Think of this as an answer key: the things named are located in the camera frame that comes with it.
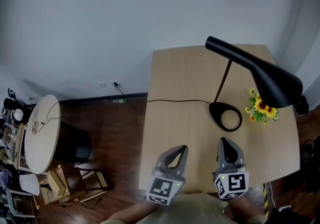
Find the white table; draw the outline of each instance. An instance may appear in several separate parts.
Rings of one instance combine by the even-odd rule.
[[[25,133],[24,151],[26,162],[35,174],[47,170],[52,161],[59,136],[60,115],[60,104],[53,95],[42,98],[31,113],[29,118],[31,122]],[[37,122],[37,130],[34,133],[35,122]]]

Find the yellow flower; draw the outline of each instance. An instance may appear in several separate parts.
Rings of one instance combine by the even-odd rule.
[[[277,114],[277,109],[275,108],[268,108],[268,111],[266,112],[266,115],[268,116],[268,118],[274,118]]]
[[[260,113],[262,113],[262,114],[267,113],[268,108],[269,108],[268,106],[266,106],[265,103],[263,103],[263,102],[261,101],[261,99],[257,99],[256,102],[255,102],[255,105],[254,105],[253,107],[254,107],[254,109],[255,109],[256,111],[258,111],[258,112],[260,112]]]

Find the person's arm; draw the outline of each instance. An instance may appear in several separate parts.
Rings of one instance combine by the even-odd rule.
[[[264,216],[257,206],[250,203],[244,196],[228,201],[234,219],[245,224],[251,217]]]
[[[159,204],[144,199],[129,208],[113,214],[108,220],[118,220],[125,224],[133,224],[153,213],[158,207]]]

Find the flower bouquet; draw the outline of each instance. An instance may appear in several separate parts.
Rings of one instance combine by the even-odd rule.
[[[250,89],[251,98],[249,98],[250,107],[245,108],[245,111],[250,115],[251,121],[263,122],[268,124],[268,118],[276,121],[278,116],[278,110],[276,108],[265,105],[261,99],[259,93],[255,93],[255,90]]]

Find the wall outlet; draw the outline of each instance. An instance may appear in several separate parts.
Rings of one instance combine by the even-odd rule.
[[[99,82],[99,86],[100,86],[100,87],[107,87],[108,85],[107,85],[107,83],[105,83],[105,82]]]
[[[119,86],[121,85],[121,84],[119,83],[119,81],[117,81],[117,80],[112,80],[111,83],[112,83],[112,85],[114,85],[114,83],[117,83]]]
[[[33,96],[29,97],[29,102],[30,102],[31,104],[34,104],[34,102],[33,102],[34,99],[35,99],[35,98],[34,98]]]

